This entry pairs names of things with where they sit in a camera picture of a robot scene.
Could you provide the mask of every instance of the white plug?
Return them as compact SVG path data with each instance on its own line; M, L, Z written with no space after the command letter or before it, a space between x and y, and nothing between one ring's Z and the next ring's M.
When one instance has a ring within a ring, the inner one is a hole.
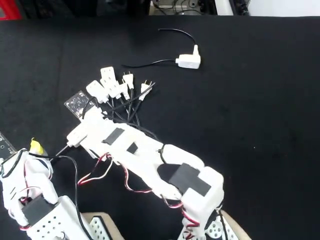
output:
M129 72L129 74L124 74L122 80L128 84L129 89L134 89L134 75Z
M117 81L115 70L112 66L101 68L100 72L101 72L102 79L109 80L110 82L113 82L113 83Z
M150 84L147 84L147 80L145 80L145 82L141 84L141 93L143 93L145 90L147 90L151 84L152 84L152 81L150 82ZM151 90L152 90L152 87L148 91L146 91L144 94L142 94L139 97L139 100L143 101L145 99L145 97L148 95L148 93L151 92Z
M129 100L130 96L128 93L128 85L125 82L123 82L119 85L119 88L121 89L121 93L123 94L125 100Z
M175 63L181 68L198 69L201 63L198 45L194 45L193 54L180 54L179 58L175 59Z
M109 100L108 90L105 89L97 80L91 82L85 89L92 97L95 97L100 104L106 103Z
M109 95L111 98L116 98L116 99L119 99L121 98L121 88L120 88L120 85L119 83L116 81L116 82L113 82L113 81L110 81L106 78L101 78L100 79L100 83L102 84L102 86L108 90L109 92Z
M114 68L112 66L104 67L100 69L100 72L100 83L105 89L108 89L110 97L121 98L121 89L119 88Z

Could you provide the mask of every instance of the red and white wire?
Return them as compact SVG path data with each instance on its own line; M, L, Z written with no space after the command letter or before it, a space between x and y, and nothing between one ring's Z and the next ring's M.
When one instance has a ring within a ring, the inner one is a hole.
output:
M164 201L164 203L171 209L179 209L183 206L183 203L182 202L179 202L178 204L169 204L167 199L163 196L163 195L160 195Z
M86 183L87 183L87 180L89 180L89 179L87 179L87 178L93 173L93 171L96 169L97 165L102 161L102 159L103 159L104 157L106 157L106 158L112 158L112 156L109 154L109 152L106 152L106 153L103 154L101 157L99 157L99 159L96 161L96 164L94 165L92 171L89 172L87 175L83 176L83 177L77 182L78 185L82 185L84 181L86 181Z
M125 166L123 166L122 164L120 164L120 165L121 165L121 167L123 167L123 170L124 170L124 186L127 190L129 190L130 192L139 193L139 194L148 194L148 193L152 192L152 189L136 191L136 190L133 190L131 187L129 187L129 185L128 185L129 171Z
M194 235L192 235L191 233L193 231L191 228L199 227L200 223L194 220L192 217L190 217L184 209L182 209L181 212L182 212L182 215L190 222L189 224L186 225L185 231L183 232L183 234L187 234L187 236L184 236L184 238L186 240L190 240L194 237Z
M94 181L94 180L103 179L103 178L108 174L108 172L109 172L109 170L111 169L113 163L114 163L114 160L111 159L110 165L109 165L109 167L107 168L107 170L104 172L103 175L101 175L101 176L99 176L99 177L92 177L92 178L83 180L83 181L81 181L80 183L78 183L78 185L83 185L83 184L86 184L86 183L91 182L91 181Z
M27 231L28 229L30 228L30 225L27 225L27 226L20 226L19 227L19 229L21 230L21 231Z
M23 163L23 177L24 177L24 181L25 181L25 187L28 188L28 182L27 182L27 169L26 169L26 165L27 165L27 162L30 161L30 160L37 160L37 161L42 161L46 164L46 167L48 169L48 179L51 180L52 178L52 175L53 175L53 170L51 168L51 166L46 162L46 160L44 159L41 159L41 158L27 158L25 160L25 162ZM26 196L25 197L22 197L21 198L21 202L22 203L25 203L27 200L28 200L28 196L29 196L29 190L27 190L26 192Z

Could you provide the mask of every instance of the yellow connector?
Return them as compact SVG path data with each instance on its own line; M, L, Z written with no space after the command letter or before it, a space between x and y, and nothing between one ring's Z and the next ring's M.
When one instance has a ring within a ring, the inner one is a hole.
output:
M39 154L39 155L43 155L45 152L44 148L41 146L41 144L38 141L35 140L34 137L31 139L30 152L34 154Z

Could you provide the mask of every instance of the black fabric surface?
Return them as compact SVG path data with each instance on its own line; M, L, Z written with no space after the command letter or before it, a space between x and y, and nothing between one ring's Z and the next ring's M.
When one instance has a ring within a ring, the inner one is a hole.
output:
M199 70L163 64L134 69L156 82L142 125L199 156L224 176L223 208L253 239L317 239L320 18L155 16L0 22L0 131L17 148L36 137L54 154L77 119L63 103L100 68L146 64L191 53ZM80 174L94 165L70 150ZM68 160L54 166L60 195L74 195ZM130 175L132 188L145 187ZM81 212L111 215L125 239L176 239L182 215L153 194L125 190L124 173L79 190ZM26 239L1 207L3 239Z

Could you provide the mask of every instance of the circuit board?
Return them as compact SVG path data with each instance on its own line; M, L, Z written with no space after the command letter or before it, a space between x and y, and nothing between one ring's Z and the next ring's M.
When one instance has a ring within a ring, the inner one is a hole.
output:
M82 91L77 92L73 95L69 100L67 100L64 105L73 115L75 115L78 119L82 117L84 107L89 101L89 97L84 94ZM93 102L89 102L86 111L91 109L95 104Z
M0 132L0 162L3 162L9 159L15 153L16 153L16 149Z

